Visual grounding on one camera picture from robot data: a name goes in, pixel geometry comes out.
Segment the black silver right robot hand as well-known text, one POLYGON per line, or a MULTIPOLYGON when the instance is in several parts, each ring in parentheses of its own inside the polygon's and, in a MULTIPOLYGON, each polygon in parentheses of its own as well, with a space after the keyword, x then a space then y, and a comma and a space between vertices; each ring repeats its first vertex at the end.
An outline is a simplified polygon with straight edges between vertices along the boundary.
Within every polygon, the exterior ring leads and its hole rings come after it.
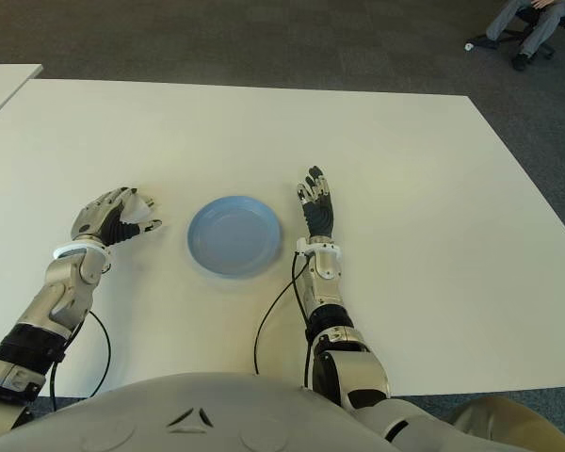
POLYGON ((304 182, 298 184, 297 195, 310 237, 332 238, 334 212, 331 191, 320 167, 308 169, 304 182))

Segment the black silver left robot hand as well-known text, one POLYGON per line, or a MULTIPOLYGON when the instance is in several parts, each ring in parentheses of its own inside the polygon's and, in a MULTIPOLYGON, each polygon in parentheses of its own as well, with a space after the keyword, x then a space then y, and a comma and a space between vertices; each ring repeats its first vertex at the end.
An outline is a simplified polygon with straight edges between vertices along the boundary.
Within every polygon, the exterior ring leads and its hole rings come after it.
POLYGON ((121 187, 87 204, 73 223, 71 239, 94 240, 109 247, 160 228, 160 219, 140 223, 129 223, 121 219, 125 205, 136 193, 135 187, 121 187))

